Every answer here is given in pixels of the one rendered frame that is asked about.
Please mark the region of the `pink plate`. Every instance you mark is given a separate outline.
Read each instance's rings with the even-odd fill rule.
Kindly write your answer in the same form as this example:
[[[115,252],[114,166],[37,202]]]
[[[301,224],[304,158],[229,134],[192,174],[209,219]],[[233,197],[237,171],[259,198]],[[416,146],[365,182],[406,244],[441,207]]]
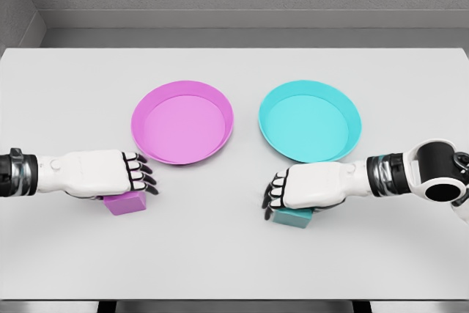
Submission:
[[[199,81],[174,81],[145,95],[130,129],[138,148],[162,163],[197,163],[219,151],[234,127],[234,111],[218,89]]]

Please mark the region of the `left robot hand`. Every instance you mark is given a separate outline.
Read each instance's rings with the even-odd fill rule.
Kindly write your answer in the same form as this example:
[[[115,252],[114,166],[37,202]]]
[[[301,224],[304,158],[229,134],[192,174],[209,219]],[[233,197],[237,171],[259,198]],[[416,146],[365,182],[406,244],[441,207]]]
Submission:
[[[63,190],[75,198],[99,199],[130,191],[158,194],[147,159],[137,152],[72,152],[63,157],[60,172]]]

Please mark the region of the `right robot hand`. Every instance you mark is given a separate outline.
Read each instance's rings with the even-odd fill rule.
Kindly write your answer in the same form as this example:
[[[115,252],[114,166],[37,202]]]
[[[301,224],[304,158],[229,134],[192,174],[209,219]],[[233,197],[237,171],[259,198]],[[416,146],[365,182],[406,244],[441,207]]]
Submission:
[[[316,212],[345,202],[341,189],[341,164],[295,164],[277,172],[265,189],[262,209],[265,220],[277,210],[312,209]]]

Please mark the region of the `cyan plate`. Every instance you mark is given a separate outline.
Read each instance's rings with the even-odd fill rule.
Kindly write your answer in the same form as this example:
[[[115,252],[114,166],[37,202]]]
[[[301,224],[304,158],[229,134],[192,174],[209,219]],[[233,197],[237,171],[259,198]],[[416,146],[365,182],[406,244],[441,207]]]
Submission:
[[[260,104],[258,121],[267,143],[300,163],[337,161],[355,148],[362,132],[351,99],[318,81],[290,81],[272,89]]]

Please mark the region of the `teal block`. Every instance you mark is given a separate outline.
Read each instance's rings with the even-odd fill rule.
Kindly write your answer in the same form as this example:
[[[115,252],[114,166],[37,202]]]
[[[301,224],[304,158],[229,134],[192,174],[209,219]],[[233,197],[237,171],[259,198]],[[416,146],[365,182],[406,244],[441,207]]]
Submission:
[[[305,229],[311,221],[312,214],[312,209],[278,209],[274,211],[273,222]]]

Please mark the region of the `pink block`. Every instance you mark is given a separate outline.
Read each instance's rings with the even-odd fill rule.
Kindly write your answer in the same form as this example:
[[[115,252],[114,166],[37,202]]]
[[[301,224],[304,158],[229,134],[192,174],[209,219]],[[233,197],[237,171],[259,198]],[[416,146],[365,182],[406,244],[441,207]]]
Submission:
[[[114,216],[147,209],[144,191],[129,191],[120,195],[104,196],[103,204]]]

